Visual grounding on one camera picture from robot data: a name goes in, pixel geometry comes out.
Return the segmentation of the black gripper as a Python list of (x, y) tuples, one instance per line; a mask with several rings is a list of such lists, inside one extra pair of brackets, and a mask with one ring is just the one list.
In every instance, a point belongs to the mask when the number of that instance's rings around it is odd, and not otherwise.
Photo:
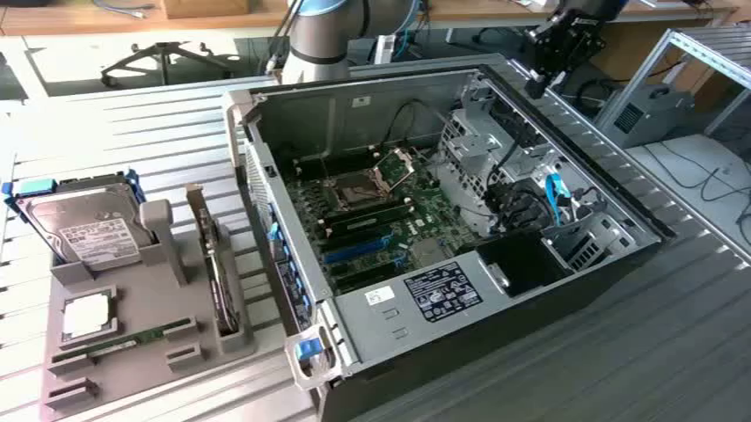
[(559, 1), (546, 22), (527, 32), (530, 79), (525, 90), (541, 98), (551, 83), (605, 48), (601, 32), (623, 10), (617, 0)]

